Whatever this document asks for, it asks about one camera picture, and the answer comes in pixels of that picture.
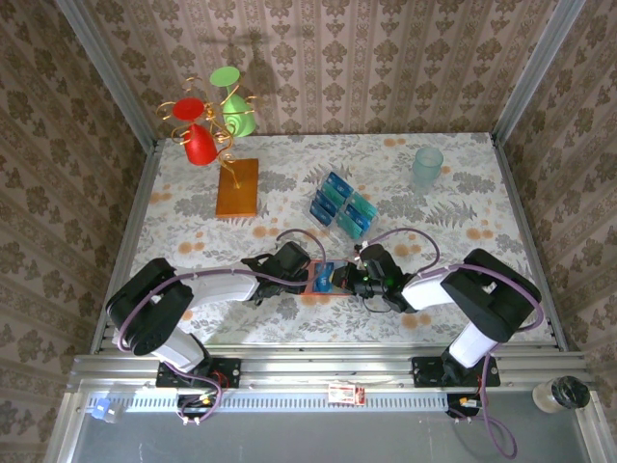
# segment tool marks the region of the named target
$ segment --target label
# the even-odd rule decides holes
[[[328,403],[346,403],[348,405],[365,405],[364,388],[353,384],[328,385]]]

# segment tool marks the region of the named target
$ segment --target table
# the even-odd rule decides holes
[[[439,148],[442,175],[425,196],[410,188],[417,149]],[[219,167],[197,167],[184,148],[165,142],[151,191],[131,275],[150,259],[182,267],[211,267],[275,250],[275,237],[289,228],[317,232],[303,213],[331,170],[379,208],[376,232],[412,226],[431,234],[442,263],[460,262],[482,247],[532,279],[529,259],[508,198],[496,151],[486,133],[404,135],[258,136],[236,141],[238,158],[259,159],[258,215],[214,218]],[[316,246],[291,236],[312,256]],[[351,256],[321,236],[329,258]],[[404,271],[434,256],[414,233],[385,242]],[[370,301],[381,309],[380,301]],[[187,311],[179,326],[208,343],[264,342],[450,342],[467,324],[456,306],[419,314],[369,313],[352,297],[282,295],[255,304],[209,304]],[[550,327],[517,334],[513,341],[554,342]]]

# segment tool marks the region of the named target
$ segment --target light blue glass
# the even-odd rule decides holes
[[[437,148],[420,148],[412,165],[412,178],[415,186],[431,186],[442,171],[443,154]]]

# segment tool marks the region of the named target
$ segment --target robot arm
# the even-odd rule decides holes
[[[514,283],[538,303],[538,289],[522,275],[482,249],[452,270],[428,276],[403,274],[379,244],[360,249],[361,265],[337,269],[333,283],[362,298],[381,295],[392,310],[416,313],[440,304],[456,304],[470,322],[442,354],[443,378],[459,383],[498,343],[508,342],[534,306],[504,281]]]
[[[173,268],[165,259],[153,259],[144,266],[107,303],[107,312],[118,329],[140,302],[150,299],[128,324],[123,340],[135,355],[153,354],[181,371],[191,371],[208,360],[207,351],[191,335],[176,327],[182,314],[202,304],[224,301],[255,301],[282,292],[300,294],[305,286],[286,286],[247,273],[268,275],[289,282],[305,282],[309,255],[296,243],[285,243],[274,255],[242,259],[227,267],[208,269],[220,274],[208,278],[176,280],[178,275],[196,273],[194,269]]]
[[[360,266],[349,263],[335,271],[335,286],[361,298],[381,296],[399,313],[415,313],[454,303],[469,317],[469,325],[442,355],[444,376],[455,382],[499,342],[509,341],[533,312],[533,305],[506,285],[504,278],[540,301],[539,291],[531,282],[480,249],[471,252],[463,265],[454,265],[452,271],[421,277],[404,274],[380,244],[360,249],[359,254]],[[195,337],[176,328],[187,309],[222,301],[251,300],[260,304],[264,298],[282,292],[300,294],[305,285],[285,282],[306,282],[309,262],[309,255],[294,242],[286,243],[275,255],[261,255],[242,259],[233,266],[208,269],[205,271],[208,278],[197,278],[200,271],[176,269],[164,259],[154,259],[110,299],[107,311],[121,332],[121,327],[124,329],[119,346],[120,342],[125,345],[121,348],[128,348],[135,355],[151,353],[181,371],[191,371],[206,362],[208,354]],[[183,277],[193,274],[195,278],[181,282],[176,272]],[[502,278],[485,274],[491,272]],[[127,323],[144,299],[148,301]]]

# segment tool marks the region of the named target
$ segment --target damask wall pattern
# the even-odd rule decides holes
[[[506,144],[572,345],[617,436],[617,2],[587,0]]]
[[[0,2],[0,461],[42,461],[144,162],[53,2]]]
[[[262,97],[258,133],[490,131],[556,0],[86,4],[168,137],[157,105],[178,99],[184,78],[226,65]]]

